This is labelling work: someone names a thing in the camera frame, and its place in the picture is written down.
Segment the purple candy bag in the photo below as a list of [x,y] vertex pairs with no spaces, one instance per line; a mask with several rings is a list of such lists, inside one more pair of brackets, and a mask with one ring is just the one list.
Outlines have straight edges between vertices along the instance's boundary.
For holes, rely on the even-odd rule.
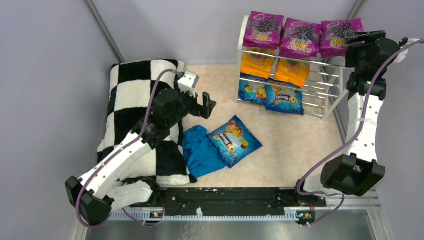
[[321,58],[344,57],[348,49],[346,38],[363,31],[361,18],[322,21],[319,43]]
[[277,50],[281,42],[285,16],[251,11],[246,25],[243,46]]
[[303,59],[316,58],[320,52],[322,25],[288,18],[283,27],[278,55]]

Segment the orange candy bag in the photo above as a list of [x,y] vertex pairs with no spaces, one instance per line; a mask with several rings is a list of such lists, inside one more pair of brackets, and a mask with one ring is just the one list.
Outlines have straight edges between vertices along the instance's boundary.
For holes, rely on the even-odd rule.
[[275,59],[273,57],[244,53],[241,60],[240,71],[243,74],[268,79],[274,62]]
[[274,78],[293,84],[298,87],[304,86],[310,75],[310,65],[305,62],[279,59],[276,65]]

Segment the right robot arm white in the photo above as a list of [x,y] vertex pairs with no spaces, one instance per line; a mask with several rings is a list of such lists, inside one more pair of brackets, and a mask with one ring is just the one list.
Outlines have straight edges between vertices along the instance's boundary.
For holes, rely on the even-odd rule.
[[385,175],[378,163],[376,133],[380,109],[387,95],[383,75],[401,46],[384,30],[358,32],[346,38],[345,66],[352,68],[346,85],[349,122],[345,144],[321,160],[321,173],[310,169],[296,185],[299,195],[361,197]]

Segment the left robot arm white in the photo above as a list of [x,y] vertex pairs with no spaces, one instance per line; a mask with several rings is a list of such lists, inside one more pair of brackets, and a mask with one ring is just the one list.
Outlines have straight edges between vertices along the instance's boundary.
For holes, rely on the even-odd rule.
[[187,115],[208,119],[217,103],[207,92],[203,92],[202,99],[203,104],[199,104],[196,94],[172,88],[161,90],[152,99],[145,117],[117,148],[89,172],[66,180],[69,202],[83,226],[97,228],[116,210],[156,202],[160,187],[153,180],[143,178],[126,185],[119,185],[118,181],[126,170],[163,142],[171,128]]

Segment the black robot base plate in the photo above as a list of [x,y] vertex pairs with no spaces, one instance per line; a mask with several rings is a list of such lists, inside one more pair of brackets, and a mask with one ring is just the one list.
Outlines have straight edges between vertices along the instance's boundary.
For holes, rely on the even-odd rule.
[[294,187],[162,188],[135,208],[160,208],[165,216],[193,216],[201,209],[206,217],[282,216],[286,208],[326,207],[324,199],[299,195]]

